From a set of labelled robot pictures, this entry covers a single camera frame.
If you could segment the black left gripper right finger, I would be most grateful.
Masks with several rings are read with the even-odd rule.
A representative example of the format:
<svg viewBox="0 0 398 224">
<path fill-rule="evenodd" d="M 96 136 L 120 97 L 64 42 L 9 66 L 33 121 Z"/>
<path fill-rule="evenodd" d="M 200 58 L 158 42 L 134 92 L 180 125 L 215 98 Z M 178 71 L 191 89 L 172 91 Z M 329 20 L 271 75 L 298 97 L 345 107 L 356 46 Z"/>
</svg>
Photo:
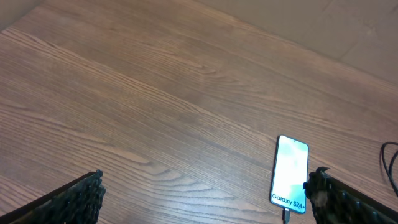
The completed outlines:
<svg viewBox="0 0 398 224">
<path fill-rule="evenodd" d="M 397 224 L 397 212 L 328 175 L 309 173 L 303 184 L 317 224 Z"/>
</svg>

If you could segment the blue Samsung Galaxy smartphone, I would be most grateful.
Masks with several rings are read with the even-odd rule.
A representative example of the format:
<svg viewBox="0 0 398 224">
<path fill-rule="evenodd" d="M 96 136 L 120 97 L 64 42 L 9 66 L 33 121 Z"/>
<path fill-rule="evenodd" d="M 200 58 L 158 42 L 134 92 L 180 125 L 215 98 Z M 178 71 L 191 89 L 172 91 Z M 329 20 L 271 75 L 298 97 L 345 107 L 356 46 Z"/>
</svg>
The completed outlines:
<svg viewBox="0 0 398 224">
<path fill-rule="evenodd" d="M 309 146 L 280 135 L 277 138 L 270 201 L 299 214 L 306 212 L 304 183 L 308 176 Z"/>
</svg>

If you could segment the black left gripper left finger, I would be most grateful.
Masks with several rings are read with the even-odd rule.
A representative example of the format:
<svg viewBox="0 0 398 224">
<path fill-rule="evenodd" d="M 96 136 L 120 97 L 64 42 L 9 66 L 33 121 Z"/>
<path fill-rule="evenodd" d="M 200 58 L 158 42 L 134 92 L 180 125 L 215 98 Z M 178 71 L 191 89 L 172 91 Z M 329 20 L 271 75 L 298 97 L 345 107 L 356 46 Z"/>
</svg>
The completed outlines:
<svg viewBox="0 0 398 224">
<path fill-rule="evenodd" d="M 2 224 L 96 224 L 106 189 L 103 172 L 89 172 L 1 216 Z"/>
</svg>

